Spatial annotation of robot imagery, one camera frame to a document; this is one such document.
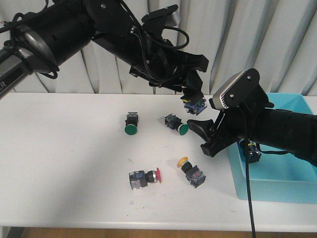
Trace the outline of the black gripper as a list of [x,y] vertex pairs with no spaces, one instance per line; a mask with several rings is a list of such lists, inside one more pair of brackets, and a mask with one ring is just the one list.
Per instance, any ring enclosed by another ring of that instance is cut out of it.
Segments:
[[204,55],[178,51],[171,42],[155,40],[138,27],[129,27],[124,35],[99,33],[93,41],[130,65],[129,73],[147,80],[151,87],[182,91],[183,101],[200,101],[203,98],[203,82],[198,73],[187,73],[184,66],[206,72],[209,60]]
[[187,120],[190,130],[204,140],[201,144],[203,153],[214,157],[218,152],[227,148],[241,138],[249,140],[247,115],[249,109],[245,101],[238,107],[230,107],[226,110],[219,109],[220,113],[214,122],[209,120]]

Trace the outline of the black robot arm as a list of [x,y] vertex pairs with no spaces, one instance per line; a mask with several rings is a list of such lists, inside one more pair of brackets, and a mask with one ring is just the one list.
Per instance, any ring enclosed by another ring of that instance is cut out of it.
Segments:
[[121,0],[56,0],[40,12],[17,13],[1,28],[10,38],[0,52],[0,94],[34,72],[56,79],[59,66],[92,41],[129,64],[131,75],[195,104],[203,98],[198,72],[209,62],[162,37],[163,30],[176,30],[177,9],[174,4],[137,20]]
[[187,121],[189,129],[205,143],[201,149],[214,157],[241,139],[293,154],[317,164],[317,118],[314,115],[275,109],[260,86],[254,69],[233,75],[209,100],[220,113],[215,121]]

